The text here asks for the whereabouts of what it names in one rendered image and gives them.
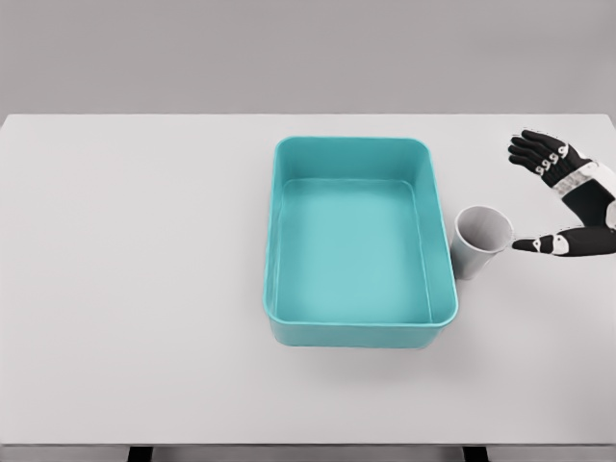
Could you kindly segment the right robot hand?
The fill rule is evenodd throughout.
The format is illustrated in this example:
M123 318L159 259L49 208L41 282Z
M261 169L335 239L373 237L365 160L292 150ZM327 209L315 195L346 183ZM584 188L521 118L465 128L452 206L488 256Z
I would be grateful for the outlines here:
M514 250L576 258L616 254L616 172L569 143L524 130L510 140L508 161L536 175L581 221L512 243Z

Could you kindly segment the white paper cup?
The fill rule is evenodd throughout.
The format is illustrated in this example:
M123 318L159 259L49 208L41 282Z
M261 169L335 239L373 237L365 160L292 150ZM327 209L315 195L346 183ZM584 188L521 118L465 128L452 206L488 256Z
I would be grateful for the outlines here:
M450 257L456 279L470 280L513 241L511 221L482 205L467 207L454 220Z

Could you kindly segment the teal plastic basket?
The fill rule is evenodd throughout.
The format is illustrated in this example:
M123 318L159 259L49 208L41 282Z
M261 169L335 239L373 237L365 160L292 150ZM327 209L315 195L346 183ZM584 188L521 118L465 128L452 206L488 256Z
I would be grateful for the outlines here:
M274 150L263 306L288 347L423 348L458 313L432 156L409 138Z

